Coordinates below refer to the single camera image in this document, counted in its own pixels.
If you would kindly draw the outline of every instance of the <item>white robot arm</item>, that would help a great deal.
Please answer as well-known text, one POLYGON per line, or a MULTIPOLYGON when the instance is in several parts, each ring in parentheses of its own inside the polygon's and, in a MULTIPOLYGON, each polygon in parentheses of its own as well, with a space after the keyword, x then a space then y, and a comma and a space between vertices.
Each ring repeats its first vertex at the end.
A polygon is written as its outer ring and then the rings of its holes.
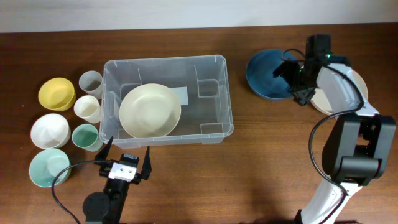
POLYGON ((311 159, 324 179, 310 203, 298 211, 296 224, 334 223, 347 201, 384 173, 396 129, 392 117, 379 115, 364 98, 347 58, 332 55, 330 48, 329 35, 310 36, 305 55, 297 49, 285 51, 299 52, 305 60, 286 60, 282 55, 285 62, 274 71, 275 77, 282 76, 290 85, 294 101, 306 105, 319 87, 334 112, 322 119, 310 135, 311 159), (319 125, 331 118, 337 120, 323 148, 322 172, 312 155, 312 138, 319 125), (357 145, 358 137, 368 140, 368 145, 357 145))
MULTIPOLYGON (((329 66, 344 73, 347 78, 355 83, 351 67, 338 63, 332 63, 329 66)), ((317 78, 317 85, 325 92, 334 113, 355 109, 359 104, 359 96, 353 87, 332 70, 322 67, 317 78)), ((377 110, 370 105, 362 94, 361 97, 364 101, 364 106, 356 114, 369 117, 378 114, 377 110)), ((348 200, 362 188, 357 183, 343 182, 341 185, 346 189, 348 195, 338 210, 326 220, 325 224, 334 223, 348 200)), ((301 211, 302 223, 320 223, 337 206, 342 196, 343 193, 339 187, 323 179, 310 203, 301 211)))

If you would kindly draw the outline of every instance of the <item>cream plate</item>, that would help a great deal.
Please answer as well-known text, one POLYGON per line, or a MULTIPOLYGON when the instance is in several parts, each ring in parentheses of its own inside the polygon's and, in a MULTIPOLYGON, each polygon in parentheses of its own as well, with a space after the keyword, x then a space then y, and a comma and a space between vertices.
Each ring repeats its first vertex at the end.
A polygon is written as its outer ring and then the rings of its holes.
POLYGON ((122 127, 135 138, 166 136, 180 116, 178 96, 170 88, 153 83, 131 90, 119 110, 122 127))

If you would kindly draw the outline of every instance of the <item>yellow bowl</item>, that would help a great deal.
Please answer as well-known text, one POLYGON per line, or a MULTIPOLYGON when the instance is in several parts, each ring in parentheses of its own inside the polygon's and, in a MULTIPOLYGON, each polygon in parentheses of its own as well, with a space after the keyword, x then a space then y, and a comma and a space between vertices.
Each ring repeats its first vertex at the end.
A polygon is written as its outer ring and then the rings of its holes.
POLYGON ((39 102, 47 109, 65 111, 76 101, 75 88, 66 78, 53 78, 39 90, 39 102))

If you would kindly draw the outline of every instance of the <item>light green bowl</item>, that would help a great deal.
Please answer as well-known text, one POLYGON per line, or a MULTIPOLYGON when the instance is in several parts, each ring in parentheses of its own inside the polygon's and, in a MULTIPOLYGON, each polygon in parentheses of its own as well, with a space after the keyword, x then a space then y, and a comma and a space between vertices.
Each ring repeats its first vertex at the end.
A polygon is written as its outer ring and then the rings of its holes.
MULTIPOLYGON (((32 159, 29 166, 29 177, 39 187, 51 187, 58 173, 68 166, 70 166, 69 158, 63 151, 45 149, 32 159)), ((64 172, 55 185, 66 181, 69 174, 70 170, 64 172)))

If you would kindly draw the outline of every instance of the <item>white cup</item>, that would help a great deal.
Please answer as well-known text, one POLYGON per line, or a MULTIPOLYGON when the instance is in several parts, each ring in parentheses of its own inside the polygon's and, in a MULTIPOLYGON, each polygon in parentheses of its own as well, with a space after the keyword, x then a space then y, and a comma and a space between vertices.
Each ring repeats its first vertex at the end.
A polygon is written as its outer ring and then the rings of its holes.
POLYGON ((80 88, 97 99, 102 98, 102 83, 102 75, 96 71, 85 72, 79 79, 80 88))
MULTIPOLYGON (((59 149, 46 149, 38 153, 30 163, 29 177, 39 187, 51 187, 54 178, 63 169, 70 166, 68 156, 59 149)), ((55 185, 69 177, 70 170, 61 174, 55 185)))
POLYGON ((33 124, 30 138, 41 149, 60 148, 70 138, 68 121, 59 114, 46 114, 33 124))
POLYGON ((75 114, 85 121, 95 124, 101 121, 101 105, 94 96, 82 96, 73 107, 75 114))

